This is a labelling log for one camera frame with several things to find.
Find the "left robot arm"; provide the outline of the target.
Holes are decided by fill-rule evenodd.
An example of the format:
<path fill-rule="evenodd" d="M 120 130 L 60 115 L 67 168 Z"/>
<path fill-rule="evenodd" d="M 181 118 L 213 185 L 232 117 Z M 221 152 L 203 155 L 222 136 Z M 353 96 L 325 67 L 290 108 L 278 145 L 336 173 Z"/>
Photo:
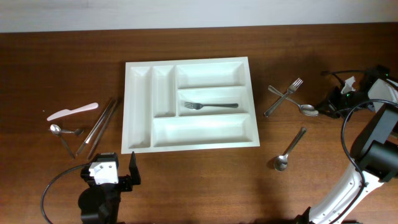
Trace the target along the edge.
<path fill-rule="evenodd" d="M 83 223 L 117 223 L 123 192 L 141 184 L 136 155 L 129 160 L 130 173 L 118 175 L 119 160 L 115 152 L 101 153 L 84 165 L 80 177 L 88 184 L 78 199 Z"/>

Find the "long steel tongs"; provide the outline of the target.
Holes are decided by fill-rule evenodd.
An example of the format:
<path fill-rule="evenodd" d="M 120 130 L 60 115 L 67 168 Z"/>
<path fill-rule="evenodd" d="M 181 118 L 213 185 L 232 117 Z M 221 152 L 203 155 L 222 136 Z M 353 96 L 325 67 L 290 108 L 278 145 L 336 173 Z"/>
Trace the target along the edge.
<path fill-rule="evenodd" d="M 90 133 L 87 135 L 86 139 L 83 141 L 81 146 L 78 148 L 78 150 L 76 152 L 76 156 L 80 155 L 83 152 L 83 149 L 85 148 L 85 146 L 88 145 L 90 143 L 90 141 L 93 139 L 94 135 L 96 135 L 96 138 L 93 142 L 93 145 L 90 149 L 87 159 L 90 159 L 93 156 L 93 154 L 99 144 L 99 141 L 109 123 L 109 120 L 111 119 L 112 114 L 114 113 L 115 108 L 118 105 L 118 101 L 119 100 L 117 100 L 115 98 L 111 99 L 108 106 L 106 107 L 106 109 L 103 111 L 102 115 L 97 120 L 93 129 L 90 131 Z"/>

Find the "steel spoon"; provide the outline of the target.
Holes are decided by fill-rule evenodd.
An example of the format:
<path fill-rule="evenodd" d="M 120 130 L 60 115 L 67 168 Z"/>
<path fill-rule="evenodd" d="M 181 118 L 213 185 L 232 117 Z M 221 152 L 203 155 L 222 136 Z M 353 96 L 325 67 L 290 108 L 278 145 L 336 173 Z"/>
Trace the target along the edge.
<path fill-rule="evenodd" d="M 279 95 L 279 96 L 283 96 L 283 94 L 276 90 L 273 86 L 269 85 L 268 86 L 268 90 L 271 91 L 272 93 Z M 292 102 L 293 104 L 297 105 L 299 108 L 299 111 L 306 115 L 306 116 L 318 116 L 319 112 L 318 110 L 315 109 L 314 106 L 312 105 L 306 105 L 306 104 L 298 104 L 296 101 L 292 100 L 291 98 L 287 97 L 287 100 L 289 100 L 290 102 Z"/>
<path fill-rule="evenodd" d="M 289 144 L 288 148 L 286 151 L 283 153 L 283 155 L 279 155 L 274 159 L 274 169 L 282 172 L 286 170 L 288 166 L 288 156 L 294 149 L 294 147 L 298 144 L 298 142 L 302 139 L 304 134 L 307 132 L 307 128 L 301 127 L 300 131 L 297 133 L 297 135 L 294 137 L 293 141 Z"/>

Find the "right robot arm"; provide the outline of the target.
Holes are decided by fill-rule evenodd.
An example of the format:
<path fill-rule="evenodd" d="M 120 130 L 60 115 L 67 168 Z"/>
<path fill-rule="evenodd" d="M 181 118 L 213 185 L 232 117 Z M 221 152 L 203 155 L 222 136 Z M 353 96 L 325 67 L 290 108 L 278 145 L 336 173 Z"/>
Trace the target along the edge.
<path fill-rule="evenodd" d="M 389 68 L 376 65 L 363 70 L 359 89 L 347 81 L 316 105 L 316 110 L 347 123 L 354 112 L 375 113 L 351 148 L 343 147 L 349 166 L 333 190 L 316 206 L 294 219 L 294 223 L 343 223 L 345 217 L 370 192 L 397 178 L 397 79 Z"/>

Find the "pink plastic knife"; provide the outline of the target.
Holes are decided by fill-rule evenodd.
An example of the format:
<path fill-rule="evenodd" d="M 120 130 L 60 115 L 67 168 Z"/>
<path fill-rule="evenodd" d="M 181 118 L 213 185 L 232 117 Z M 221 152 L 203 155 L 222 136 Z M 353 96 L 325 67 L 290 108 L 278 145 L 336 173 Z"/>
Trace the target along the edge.
<path fill-rule="evenodd" d="M 97 109 L 97 107 L 99 107 L 98 103 L 90 103 L 88 105 L 81 106 L 81 107 L 75 108 L 73 110 L 64 109 L 64 110 L 58 111 L 58 112 L 50 115 L 47 118 L 47 121 L 52 121 L 52 120 L 55 120 L 55 119 L 58 119 L 58 118 L 61 118 L 61 117 L 64 117 L 64 116 L 68 116 L 68 115 L 71 115 L 71 114 L 75 114 L 75 113 L 81 113 L 81 112 L 84 112 L 84 111 L 95 110 L 95 109 Z"/>

